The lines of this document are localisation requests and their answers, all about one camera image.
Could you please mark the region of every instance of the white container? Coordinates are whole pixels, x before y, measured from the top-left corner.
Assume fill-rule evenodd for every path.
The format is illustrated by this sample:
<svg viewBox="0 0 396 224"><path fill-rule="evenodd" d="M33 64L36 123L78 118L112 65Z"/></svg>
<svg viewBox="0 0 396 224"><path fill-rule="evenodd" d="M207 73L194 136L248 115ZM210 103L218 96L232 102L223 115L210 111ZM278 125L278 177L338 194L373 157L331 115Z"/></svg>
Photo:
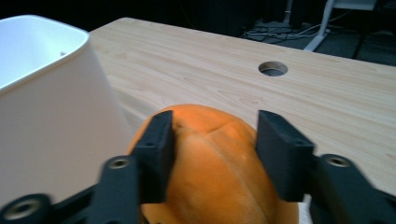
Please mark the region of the white container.
<svg viewBox="0 0 396 224"><path fill-rule="evenodd" d="M131 138L87 32L37 16L0 20L0 207L93 185Z"/></svg>

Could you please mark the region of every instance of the orange fabric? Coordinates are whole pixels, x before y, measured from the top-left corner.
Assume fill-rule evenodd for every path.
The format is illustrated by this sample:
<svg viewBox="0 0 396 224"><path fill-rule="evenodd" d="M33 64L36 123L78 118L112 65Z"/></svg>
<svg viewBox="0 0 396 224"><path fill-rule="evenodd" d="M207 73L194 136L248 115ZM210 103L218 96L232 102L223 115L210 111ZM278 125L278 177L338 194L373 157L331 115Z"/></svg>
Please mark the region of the orange fabric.
<svg viewBox="0 0 396 224"><path fill-rule="evenodd" d="M176 161L165 203L143 204L153 224L293 224L296 203L279 200L243 120L202 105L174 105ZM134 137L140 139L150 119Z"/></svg>

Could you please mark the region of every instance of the plastic bin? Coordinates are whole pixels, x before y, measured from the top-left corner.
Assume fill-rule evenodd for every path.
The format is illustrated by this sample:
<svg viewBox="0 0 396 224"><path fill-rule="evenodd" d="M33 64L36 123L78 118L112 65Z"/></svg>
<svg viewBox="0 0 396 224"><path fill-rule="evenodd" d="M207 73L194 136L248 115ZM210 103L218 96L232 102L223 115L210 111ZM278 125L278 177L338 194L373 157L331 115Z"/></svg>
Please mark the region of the plastic bin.
<svg viewBox="0 0 396 224"><path fill-rule="evenodd" d="M131 138L87 32L31 15L0 20L0 206L93 185Z"/></svg>

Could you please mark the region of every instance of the dark floor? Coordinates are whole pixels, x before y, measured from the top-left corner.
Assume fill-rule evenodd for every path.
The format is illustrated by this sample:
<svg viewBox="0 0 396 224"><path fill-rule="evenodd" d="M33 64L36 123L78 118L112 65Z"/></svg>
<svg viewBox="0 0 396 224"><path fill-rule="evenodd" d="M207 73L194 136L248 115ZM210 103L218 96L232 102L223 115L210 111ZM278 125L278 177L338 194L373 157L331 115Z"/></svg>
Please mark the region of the dark floor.
<svg viewBox="0 0 396 224"><path fill-rule="evenodd" d="M312 27L310 24L303 24L301 29L293 30L286 22L263 23L256 21L252 27L241 35L241 38L293 49L304 49L318 31L317 27L302 33L310 27ZM329 26L328 29L328 36L315 52L351 58L358 45L360 33L339 25ZM368 34L356 59L396 66L396 36L387 30L379 30Z"/></svg>

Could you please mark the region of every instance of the wooden table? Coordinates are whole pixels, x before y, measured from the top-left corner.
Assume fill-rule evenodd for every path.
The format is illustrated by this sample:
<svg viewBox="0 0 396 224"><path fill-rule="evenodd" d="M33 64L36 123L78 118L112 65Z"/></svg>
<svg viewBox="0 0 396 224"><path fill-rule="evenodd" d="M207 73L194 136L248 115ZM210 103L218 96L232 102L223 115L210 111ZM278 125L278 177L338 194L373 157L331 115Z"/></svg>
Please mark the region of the wooden table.
<svg viewBox="0 0 396 224"><path fill-rule="evenodd" d="M316 154L352 159L396 195L396 67L134 19L91 35L134 132L169 105L213 106L253 127L257 111L269 110L315 142ZM258 67L270 61L289 71L263 75Z"/></svg>

